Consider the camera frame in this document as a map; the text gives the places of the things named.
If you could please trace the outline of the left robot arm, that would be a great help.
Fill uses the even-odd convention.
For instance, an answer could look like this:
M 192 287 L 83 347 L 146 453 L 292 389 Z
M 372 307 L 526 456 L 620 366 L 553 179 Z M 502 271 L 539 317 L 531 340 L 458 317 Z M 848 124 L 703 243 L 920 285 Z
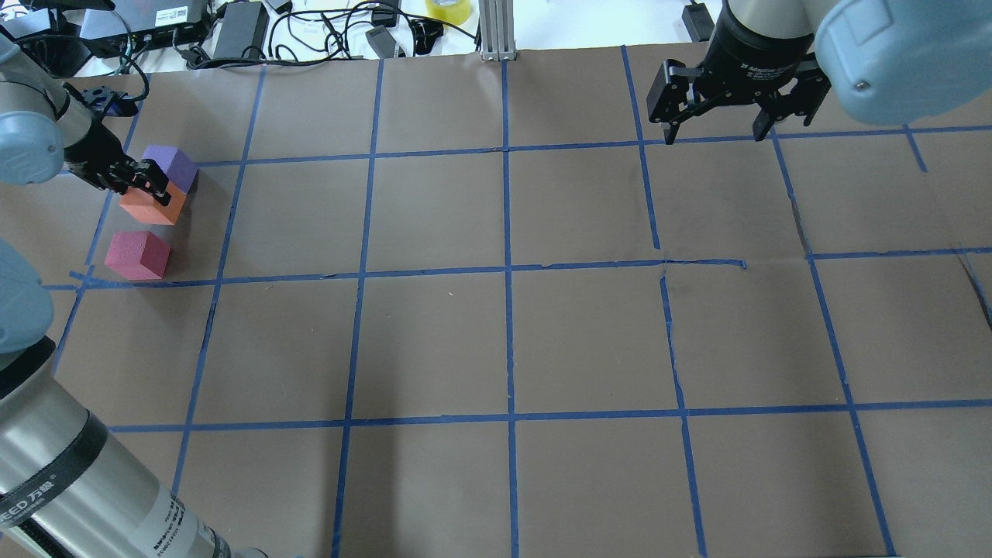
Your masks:
M 29 186 L 67 168 L 100 190 L 178 193 L 137 161 L 74 86 L 2 35 L 2 180 Z M 233 549 L 53 377 L 53 303 L 2 244 L 2 533 L 38 557 L 262 557 Z

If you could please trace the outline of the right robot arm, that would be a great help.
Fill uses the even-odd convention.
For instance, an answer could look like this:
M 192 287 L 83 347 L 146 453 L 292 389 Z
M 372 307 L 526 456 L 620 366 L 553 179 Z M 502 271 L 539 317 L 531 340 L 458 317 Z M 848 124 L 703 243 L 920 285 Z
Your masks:
M 755 105 L 762 141 L 834 92 L 858 122 L 907 125 L 989 91 L 990 52 L 988 1 L 726 1 L 697 66 L 660 66 L 648 116 L 672 145 L 688 119 Z

